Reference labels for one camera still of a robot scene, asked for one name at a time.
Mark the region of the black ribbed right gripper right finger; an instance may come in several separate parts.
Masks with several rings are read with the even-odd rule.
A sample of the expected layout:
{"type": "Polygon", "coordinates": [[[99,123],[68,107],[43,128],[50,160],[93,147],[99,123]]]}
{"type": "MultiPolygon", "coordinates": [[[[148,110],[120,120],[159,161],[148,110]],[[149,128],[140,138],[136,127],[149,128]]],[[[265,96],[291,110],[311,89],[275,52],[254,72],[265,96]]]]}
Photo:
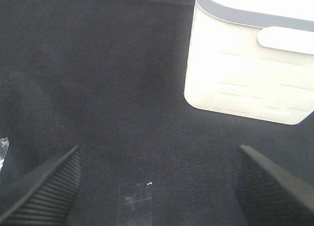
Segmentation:
{"type": "Polygon", "coordinates": [[[250,146],[236,150],[235,197],[250,226],[312,226],[314,188],[250,146]]]}

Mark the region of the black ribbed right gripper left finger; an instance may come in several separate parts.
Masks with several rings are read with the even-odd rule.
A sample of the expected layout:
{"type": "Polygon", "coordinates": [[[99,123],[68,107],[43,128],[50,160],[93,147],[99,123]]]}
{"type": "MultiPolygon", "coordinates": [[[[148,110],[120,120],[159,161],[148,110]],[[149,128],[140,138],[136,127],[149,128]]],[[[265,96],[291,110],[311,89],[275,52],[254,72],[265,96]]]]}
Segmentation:
{"type": "Polygon", "coordinates": [[[74,146],[1,189],[0,224],[64,225],[80,181],[80,148],[74,146]]]}

